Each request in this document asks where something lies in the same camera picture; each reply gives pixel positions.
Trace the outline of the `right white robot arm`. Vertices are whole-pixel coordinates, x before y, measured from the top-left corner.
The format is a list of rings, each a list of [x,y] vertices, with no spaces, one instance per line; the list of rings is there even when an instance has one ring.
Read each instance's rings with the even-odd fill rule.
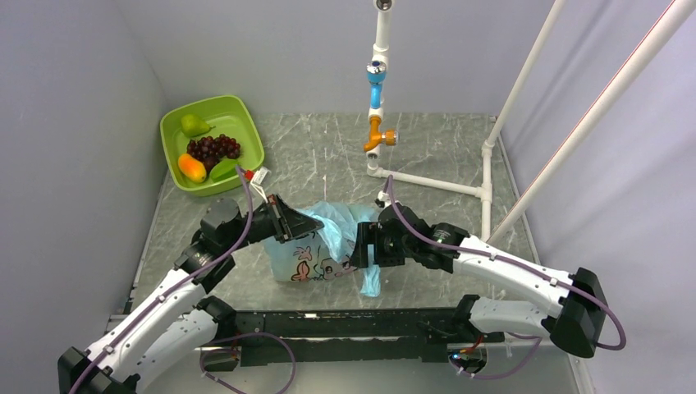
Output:
[[[385,208],[377,220],[357,227],[350,264],[356,268],[396,267],[407,259],[432,270],[487,280],[519,296],[501,301],[465,295],[452,329],[463,341],[510,332],[549,339],[580,358],[594,357],[609,315],[596,273],[545,268],[481,241],[450,223],[427,224],[401,204]]]

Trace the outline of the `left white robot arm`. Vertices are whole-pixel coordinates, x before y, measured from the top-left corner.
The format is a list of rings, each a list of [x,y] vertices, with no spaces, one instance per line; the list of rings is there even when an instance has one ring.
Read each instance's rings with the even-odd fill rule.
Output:
[[[156,289],[86,350],[58,360],[61,393],[138,393],[194,348],[228,343],[236,311],[210,294],[235,267],[233,252],[267,239],[304,238],[323,224],[270,195],[242,213],[219,199],[202,217],[192,243]]]

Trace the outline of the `green fake fruit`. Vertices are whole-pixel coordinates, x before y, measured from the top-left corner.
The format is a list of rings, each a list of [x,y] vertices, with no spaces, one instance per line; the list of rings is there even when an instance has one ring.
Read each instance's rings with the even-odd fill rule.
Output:
[[[238,161],[236,159],[225,158],[212,167],[209,172],[209,178],[213,182],[219,182],[236,176],[237,165]]]

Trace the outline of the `blue printed plastic bag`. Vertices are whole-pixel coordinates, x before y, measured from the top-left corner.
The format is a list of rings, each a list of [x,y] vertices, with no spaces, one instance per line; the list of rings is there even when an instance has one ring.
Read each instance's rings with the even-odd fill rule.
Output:
[[[275,280],[279,282],[329,281],[347,277],[358,268],[350,263],[358,224],[377,217],[374,208],[359,204],[320,201],[301,213],[319,220],[323,228],[298,240],[263,242]]]

